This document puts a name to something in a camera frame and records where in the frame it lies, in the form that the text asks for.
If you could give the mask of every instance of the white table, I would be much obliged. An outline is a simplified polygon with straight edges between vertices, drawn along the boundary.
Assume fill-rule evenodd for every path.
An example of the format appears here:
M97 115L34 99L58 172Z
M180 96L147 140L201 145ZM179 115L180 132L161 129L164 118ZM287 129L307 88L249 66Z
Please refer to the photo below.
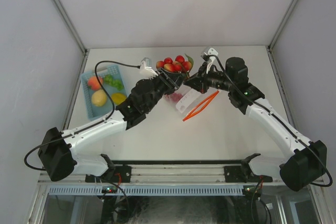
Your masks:
M175 58L184 53L195 61L194 73L202 64L205 47L91 49L85 71L101 60L115 60L137 65L144 57L156 61ZM264 46L215 47L222 63L229 57L241 57L249 79L286 118L274 73ZM133 88L143 79L137 69L120 67L125 86ZM82 87L77 95L69 128L89 122ZM273 140L253 120L234 108L226 92L221 92L199 115L182 122L181 117L163 99L136 127L107 137L91 145L86 153L105 153L112 160L229 160L242 159L253 153L282 157Z

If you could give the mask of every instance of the label on bag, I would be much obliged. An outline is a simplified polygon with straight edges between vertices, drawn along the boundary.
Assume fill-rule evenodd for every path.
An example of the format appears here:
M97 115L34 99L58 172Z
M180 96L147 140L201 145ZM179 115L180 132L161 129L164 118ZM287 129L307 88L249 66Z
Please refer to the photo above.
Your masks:
M182 114L186 108L190 106L198 97L200 97L201 93L197 92L194 89L190 89L190 91L184 95L176 104L176 109Z

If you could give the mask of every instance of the blue plastic basket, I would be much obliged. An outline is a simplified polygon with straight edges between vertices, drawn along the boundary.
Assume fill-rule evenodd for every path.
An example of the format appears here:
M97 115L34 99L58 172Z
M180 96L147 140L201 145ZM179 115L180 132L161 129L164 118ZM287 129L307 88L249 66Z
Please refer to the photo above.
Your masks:
M122 75L119 71L118 65L109 65L109 66L106 66L106 67L98 68L97 69L97 74L98 74L98 76L100 76L102 78L104 78L104 76L106 76L107 74L110 74L110 75L112 75L113 79L121 80L121 82L124 86L123 90L118 90L115 87L112 87L112 86L110 86L106 83L103 83L104 88L106 89L106 91L110 95L112 95L114 93L122 93L122 94L128 96L128 93L126 92L126 87L125 87L125 84L122 80ZM91 121L109 113L112 110L112 104L111 104L111 101L109 99L101 107L94 106L91 103L91 97L92 97L93 93L95 93L95 91L91 90L88 87L88 80L94 75L95 75L94 70L82 73L80 75L80 80L82 82L82 87L83 87L83 91L84 91L87 115L88 115L88 119L91 120Z

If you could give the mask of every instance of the lemon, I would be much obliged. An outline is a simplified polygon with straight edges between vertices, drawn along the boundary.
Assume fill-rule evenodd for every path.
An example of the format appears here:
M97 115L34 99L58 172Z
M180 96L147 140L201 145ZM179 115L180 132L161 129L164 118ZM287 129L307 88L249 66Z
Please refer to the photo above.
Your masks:
M120 103L123 103L127 97L122 93L114 93L111 95L111 98L116 105L119 105Z
M93 93L91 97L92 104L97 107L102 107L106 103L106 101L107 101L107 95L101 89Z

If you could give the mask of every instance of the wire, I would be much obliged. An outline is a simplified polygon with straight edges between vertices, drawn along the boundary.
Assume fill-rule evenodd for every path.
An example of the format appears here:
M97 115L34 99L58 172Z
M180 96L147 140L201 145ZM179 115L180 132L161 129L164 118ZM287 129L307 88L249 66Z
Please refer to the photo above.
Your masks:
M257 190L259 189L259 185L264 181L264 179L261 177L258 184L256 185L256 188L253 191L253 195L252 195L252 199L251 199L251 216L252 216L252 221L255 224L256 221L254 220L254 216L253 216L253 198L257 192Z
M65 138L69 137L69 136L71 136L71 135L67 135L67 136L65 136L65 137L59 137L59 138L54 139L54 140L52 140L52 141L50 141L50 142L48 142L48 143L40 144L40 145L34 147L33 149L31 149L31 150L26 154L26 156L25 156L25 158L24 158L24 163L25 163L25 165L28 166L30 169L33 169L33 170L42 170L42 171L45 171L44 168L38 168L38 167L35 167L35 166L32 166L32 165L29 165L29 164L28 164L28 161L27 161L28 156L29 156L32 152L34 152L35 150L37 150L37 149L39 149L39 148L41 148L41 147L43 147L43 146L46 146L46 145L48 145L48 144L52 144L52 143L57 142L57 141L60 141L60 140L63 140L63 139L65 139Z
M228 81L232 84L232 86L234 87L234 89L237 91L237 93L243 97L245 100L247 100L248 102L252 103L252 104L255 104L261 108L263 108L265 111L267 111L271 116L273 116L288 132L289 134L291 134L292 137L294 137L299 143L301 143L304 147L306 147L315 157L316 159L319 161L319 163L322 165L323 169L326 171L326 174L328 175L328 178L329 178L329 183L327 185L324 185L324 184L316 184L316 183L310 183L311 185L314 185L314 186L320 186L320 187L330 187L333 183L333 179L331 177L331 174L330 172L328 171L327 167L324 165L324 163L322 162L322 160L318 157L318 155L316 155L316 153L307 145L305 144L301 139L299 139L293 131L290 130L289 127L287 127L287 125L279 118L277 117L276 115L274 115L274 113L271 113L271 111L266 108L265 106L263 106L262 104L256 102L256 101L252 101L250 98L248 98L247 96L245 96L241 91L240 89L237 87L236 84L234 84L234 82L232 81L232 79L230 78L230 76L228 75L228 73L225 71L220 59L218 58L217 55L209 55L209 56L214 56L217 61L218 61L218 64L222 70L222 72L224 73L225 77L228 79Z
M266 203L263 202L261 199L259 199L260 203L264 206L265 210L267 211L268 213L268 216L269 216L269 224L272 224L272 215L271 215L271 212L269 210L269 208L267 207Z
M118 186L117 184L115 184L115 183L113 183L113 182L107 181L107 180L105 180L105 179L103 179L103 178L100 178L100 177L97 177L97 176L95 176L95 175L92 175L92 176L95 177L95 178L97 178L97 179L100 179L101 181L104 181L104 182L106 182L106 183L108 183L108 184L114 185L117 189L119 189L119 190L122 192L122 194L124 194L125 199L126 199L126 202L127 202L127 212L128 212L127 215L128 215L128 218L130 218L130 217L131 217L130 203L129 203L129 201L128 201L128 197L127 197L125 191L124 191L120 186Z
M63 208L61 208L61 205L59 204L58 196L55 195L55 197L56 197L56 201L57 201L57 206L58 206L58 208L59 208L60 210L62 210L62 211L66 211L67 209L63 209Z
M317 183L310 183L311 185L314 185L314 186L320 186L320 187L329 187L332 185L333 183L333 180L332 180L332 177L331 177L331 174L329 173L328 169L326 168L326 166L324 165L324 163L322 162L322 160L319 158L318 155L316 155L316 153L307 145L305 144L301 139L298 139L298 141L304 145L314 156L315 158L321 163L323 169L326 171L326 174L327 176L329 177L329 183L327 185L324 185L324 184L317 184Z
M111 103L112 103L112 111L111 111L111 113L106 117L105 120L107 120L107 119L109 119L109 118L112 116L112 114L114 113L114 111L115 111L115 107L116 107L116 106L114 105L114 102L113 102L113 100L112 100L112 97L108 94L108 92L107 92L106 89L103 87L102 83L100 82L100 80L99 80L99 78L98 78L97 67L98 67L100 64L102 64L102 63L115 63L115 64L119 64L119 65L122 65L122 66L125 66L125 67L139 68L139 69L140 69L140 66L128 65L128 64L124 64L124 63L120 63L120 62L112 61L112 60L103 60L103 61L99 61L99 62L95 65L95 67L94 67L94 75L96 76L96 78L97 78L97 80L98 80L98 83L99 83L100 87L102 88L102 90L104 91L104 93L107 95L107 97L109 98L109 100L110 100ZM75 131L74 134L78 134L78 133L80 133L80 132L86 131L86 130L92 128L92 127L97 126L98 124L100 124L100 123L102 123L102 122L104 122L104 120L101 120L101 121L99 121L99 122L97 122L97 123L95 123L95 124L92 124L92 125L90 125L90 126L88 126L88 127L85 127L84 129L80 129L80 130L78 130L78 131ZM64 140L64 139L66 139L66 138L68 138L68 137L70 137L70 136L72 136L72 135L70 134L70 135L67 135L67 136L58 137L57 139L54 139L54 140L52 140L52 141L50 141L50 142L48 142L48 143L40 144L40 145L34 147L34 148L31 149L31 150L26 154L26 156L24 157L24 163L25 163L25 165L26 165L27 167L29 167L30 169L33 169L33 170L46 171L44 168L38 168L38 167L35 167L35 166L30 165L30 164L28 163L28 161L27 161L28 156L29 156L32 152L34 152L35 150L37 150L37 149L39 149L39 148L41 148L41 147L43 147L43 146L46 146L46 145L48 145L48 144L51 144L51 143L54 143L54 142L57 142L57 141Z

